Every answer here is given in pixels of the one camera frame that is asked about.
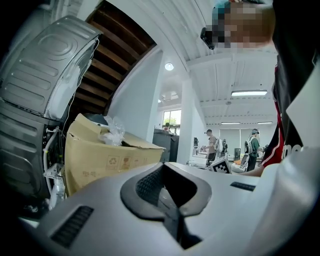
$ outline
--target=fluorescent light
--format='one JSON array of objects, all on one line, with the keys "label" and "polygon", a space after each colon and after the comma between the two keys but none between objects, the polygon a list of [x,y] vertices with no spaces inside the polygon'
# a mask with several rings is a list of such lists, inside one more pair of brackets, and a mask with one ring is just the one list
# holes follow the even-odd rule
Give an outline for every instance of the fluorescent light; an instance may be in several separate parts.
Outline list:
[{"label": "fluorescent light", "polygon": [[168,62],[167,64],[165,64],[165,69],[166,70],[168,70],[168,71],[171,71],[171,70],[173,70],[174,68],[175,68],[175,66],[172,64],[172,63],[170,63],[170,62]]},{"label": "fluorescent light", "polygon": [[222,122],[222,125],[239,125],[241,124],[240,122]]},{"label": "fluorescent light", "polygon": [[263,96],[268,93],[267,90],[235,90],[231,93],[231,97],[237,96]]},{"label": "fluorescent light", "polygon": [[258,125],[268,125],[268,124],[273,124],[274,122],[258,122]]}]

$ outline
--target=backpack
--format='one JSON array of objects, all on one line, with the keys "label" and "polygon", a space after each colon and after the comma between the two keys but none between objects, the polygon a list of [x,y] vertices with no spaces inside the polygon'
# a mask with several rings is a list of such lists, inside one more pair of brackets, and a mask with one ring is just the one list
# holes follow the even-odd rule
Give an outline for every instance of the backpack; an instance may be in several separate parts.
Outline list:
[{"label": "backpack", "polygon": [[252,154],[254,151],[252,149],[252,145],[251,145],[251,142],[252,140],[254,139],[254,137],[252,136],[250,139],[246,140],[244,142],[244,153],[245,154]]},{"label": "backpack", "polygon": [[217,137],[215,137],[215,144],[213,145],[214,147],[214,150],[218,153],[221,153],[222,152],[222,149],[224,148],[222,146],[222,141],[221,139],[218,139]]}]

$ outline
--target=white ceiling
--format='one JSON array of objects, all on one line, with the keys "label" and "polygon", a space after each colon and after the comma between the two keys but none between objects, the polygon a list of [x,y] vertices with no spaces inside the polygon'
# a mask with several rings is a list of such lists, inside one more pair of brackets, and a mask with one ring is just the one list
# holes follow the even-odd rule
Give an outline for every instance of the white ceiling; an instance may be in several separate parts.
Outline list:
[{"label": "white ceiling", "polygon": [[[161,94],[176,91],[192,79],[205,122],[256,124],[277,121],[271,95],[277,52],[273,45],[259,49],[209,50],[200,32],[211,25],[216,0],[108,0],[134,19],[161,47],[166,62]],[[264,97],[231,98],[235,90],[266,89]],[[178,100],[159,103],[176,106]]]}]

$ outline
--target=white pillar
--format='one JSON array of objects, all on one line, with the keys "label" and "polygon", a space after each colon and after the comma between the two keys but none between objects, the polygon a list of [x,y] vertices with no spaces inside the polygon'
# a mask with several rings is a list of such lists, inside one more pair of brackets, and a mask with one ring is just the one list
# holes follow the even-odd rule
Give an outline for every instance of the white pillar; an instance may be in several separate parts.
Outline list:
[{"label": "white pillar", "polygon": [[156,46],[122,82],[108,110],[109,116],[120,118],[126,132],[151,143],[164,67],[163,52]]},{"label": "white pillar", "polygon": [[195,107],[194,90],[191,79],[182,82],[181,124],[177,163],[185,165],[190,158],[193,138],[193,113]]}]

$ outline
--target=window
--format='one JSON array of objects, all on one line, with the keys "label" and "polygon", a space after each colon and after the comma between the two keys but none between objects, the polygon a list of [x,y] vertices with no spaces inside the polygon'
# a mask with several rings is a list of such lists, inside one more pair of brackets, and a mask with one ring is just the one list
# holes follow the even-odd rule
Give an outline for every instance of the window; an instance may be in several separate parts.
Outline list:
[{"label": "window", "polygon": [[166,123],[170,124],[170,132],[179,135],[181,124],[181,109],[164,112],[162,127],[165,127]]}]

